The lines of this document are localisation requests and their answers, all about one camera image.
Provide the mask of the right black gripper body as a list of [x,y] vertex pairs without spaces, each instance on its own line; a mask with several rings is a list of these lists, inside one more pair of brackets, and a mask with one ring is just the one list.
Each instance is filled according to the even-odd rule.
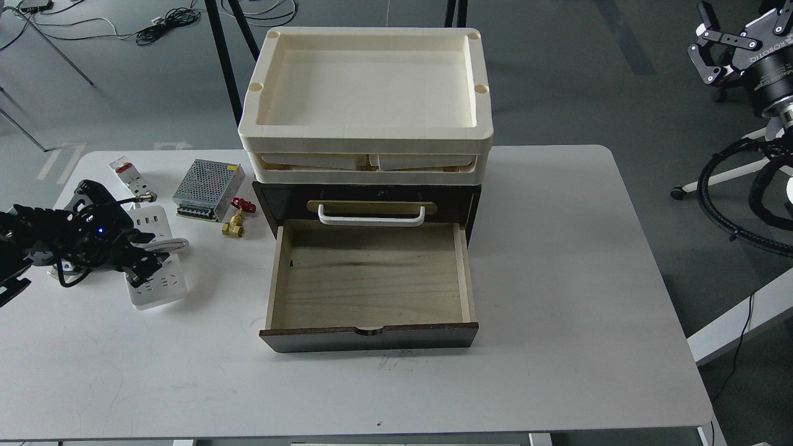
[[697,28],[697,45],[710,43],[733,49],[729,74],[744,71],[771,53],[791,46],[791,2],[765,12],[748,23],[739,34],[721,30],[710,2],[700,2],[698,11],[701,23]]

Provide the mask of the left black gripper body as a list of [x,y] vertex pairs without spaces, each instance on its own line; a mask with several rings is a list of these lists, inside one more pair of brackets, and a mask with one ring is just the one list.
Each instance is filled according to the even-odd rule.
[[[59,262],[81,266],[82,273],[119,271],[117,260],[126,251],[134,251],[134,245],[121,239],[123,229],[134,228],[123,208],[133,201],[133,196],[114,198],[99,181],[80,181],[66,208],[70,212],[70,232],[65,248],[59,251]],[[63,273],[60,264],[59,273]]]

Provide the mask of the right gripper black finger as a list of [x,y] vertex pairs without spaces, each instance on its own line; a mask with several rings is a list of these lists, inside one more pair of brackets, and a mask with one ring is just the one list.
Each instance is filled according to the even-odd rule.
[[729,75],[729,51],[717,51],[713,56],[710,43],[708,45],[689,45],[686,52],[705,84],[721,84]]

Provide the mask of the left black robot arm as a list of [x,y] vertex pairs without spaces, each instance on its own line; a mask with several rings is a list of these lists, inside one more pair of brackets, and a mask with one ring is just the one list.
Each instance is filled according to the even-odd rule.
[[63,287],[104,270],[125,272],[129,285],[141,286],[170,255],[143,248],[155,235],[135,228],[121,206],[156,198],[150,192],[116,200],[98,181],[83,180],[65,209],[13,205],[2,212],[2,304],[30,284],[22,275],[31,266],[56,266]]

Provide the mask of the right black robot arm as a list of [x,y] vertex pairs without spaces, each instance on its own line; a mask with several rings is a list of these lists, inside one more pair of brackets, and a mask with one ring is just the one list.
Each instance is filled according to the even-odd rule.
[[757,17],[739,34],[725,33],[710,2],[700,2],[697,42],[688,56],[707,85],[737,74],[756,116],[779,118],[791,128],[791,2]]

